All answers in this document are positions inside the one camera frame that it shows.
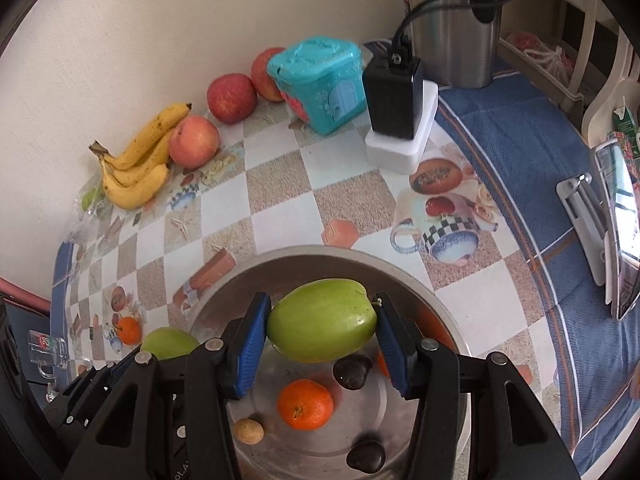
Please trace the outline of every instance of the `red apple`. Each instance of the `red apple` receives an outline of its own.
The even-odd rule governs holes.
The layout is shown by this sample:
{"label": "red apple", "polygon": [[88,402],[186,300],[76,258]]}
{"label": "red apple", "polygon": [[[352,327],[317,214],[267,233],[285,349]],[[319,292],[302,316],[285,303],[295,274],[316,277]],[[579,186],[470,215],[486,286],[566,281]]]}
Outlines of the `red apple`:
{"label": "red apple", "polygon": [[254,84],[244,74],[227,74],[215,79],[207,90],[213,116],[225,124],[242,121],[254,111],[257,97]]}
{"label": "red apple", "polygon": [[267,101],[273,101],[274,103],[279,103],[283,101],[283,99],[276,83],[267,73],[267,63],[273,56],[283,50],[284,49],[281,46],[268,48],[261,54],[258,54],[258,57],[255,58],[254,64],[251,66],[251,81],[254,83],[258,94],[260,94],[264,99],[267,99]]}
{"label": "red apple", "polygon": [[194,170],[216,154],[218,129],[204,117],[190,115],[181,120],[169,137],[169,154],[176,164]]}

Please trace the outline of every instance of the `green apple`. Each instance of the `green apple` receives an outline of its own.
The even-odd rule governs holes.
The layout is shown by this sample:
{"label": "green apple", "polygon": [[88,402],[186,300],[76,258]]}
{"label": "green apple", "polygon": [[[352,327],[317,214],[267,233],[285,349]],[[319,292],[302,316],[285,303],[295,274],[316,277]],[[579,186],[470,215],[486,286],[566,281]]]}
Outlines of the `green apple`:
{"label": "green apple", "polygon": [[190,354],[200,345],[191,334],[177,328],[163,326],[149,332],[142,340],[140,350],[146,350],[155,355],[158,360],[172,359]]}
{"label": "green apple", "polygon": [[362,348],[376,321],[360,283],[330,278],[299,286],[282,298],[269,316],[267,336],[294,361],[322,363]]}

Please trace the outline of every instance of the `white foam block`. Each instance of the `white foam block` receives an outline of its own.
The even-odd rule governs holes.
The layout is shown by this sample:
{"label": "white foam block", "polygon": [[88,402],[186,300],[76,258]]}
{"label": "white foam block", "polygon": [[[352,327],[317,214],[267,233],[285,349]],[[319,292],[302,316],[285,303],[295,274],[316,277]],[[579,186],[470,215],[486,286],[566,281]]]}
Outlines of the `white foam block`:
{"label": "white foam block", "polygon": [[377,168],[411,175],[418,164],[429,139],[438,108],[438,85],[432,81],[422,82],[422,118],[412,140],[398,139],[370,130],[365,138],[367,158]]}

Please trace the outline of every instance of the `red plastic bag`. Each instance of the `red plastic bag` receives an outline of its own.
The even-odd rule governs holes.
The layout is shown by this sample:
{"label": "red plastic bag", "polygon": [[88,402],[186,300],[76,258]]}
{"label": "red plastic bag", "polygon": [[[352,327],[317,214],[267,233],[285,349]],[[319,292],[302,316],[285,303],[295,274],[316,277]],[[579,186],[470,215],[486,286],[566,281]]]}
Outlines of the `red plastic bag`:
{"label": "red plastic bag", "polygon": [[569,86],[569,79],[574,73],[574,62],[567,57],[561,46],[549,47],[530,32],[512,32],[507,41],[529,56],[533,64],[540,66],[562,85]]}

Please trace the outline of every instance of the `stainless steel bowl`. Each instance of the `stainless steel bowl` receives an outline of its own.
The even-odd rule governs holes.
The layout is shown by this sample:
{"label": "stainless steel bowl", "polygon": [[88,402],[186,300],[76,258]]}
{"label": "stainless steel bowl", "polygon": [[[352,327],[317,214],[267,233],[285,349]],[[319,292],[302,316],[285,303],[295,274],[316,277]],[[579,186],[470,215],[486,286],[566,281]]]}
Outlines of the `stainless steel bowl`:
{"label": "stainless steel bowl", "polygon": [[[324,246],[298,246],[261,254],[236,267],[209,289],[188,315],[191,333],[200,341],[222,334],[226,324],[242,316],[254,294],[268,292],[275,304],[304,283],[322,278],[350,278],[370,296],[386,292],[401,316],[413,319],[425,336],[433,336],[459,354],[467,354],[462,334],[436,296],[404,271],[358,251]],[[415,420],[417,401],[403,400],[376,367],[378,343],[372,338],[360,351],[374,363],[366,385],[352,392],[332,375],[333,363],[306,365],[288,360],[267,341],[255,386],[237,402],[229,402],[230,423],[250,416],[265,429],[256,446],[236,441],[245,479],[336,479],[370,477],[346,465],[346,455],[361,438],[374,436],[385,446],[380,478],[398,478]],[[315,431],[295,431],[278,415],[276,399],[290,382],[309,378],[324,384],[334,398],[334,414]],[[460,452],[470,434],[467,395],[460,396]]]}

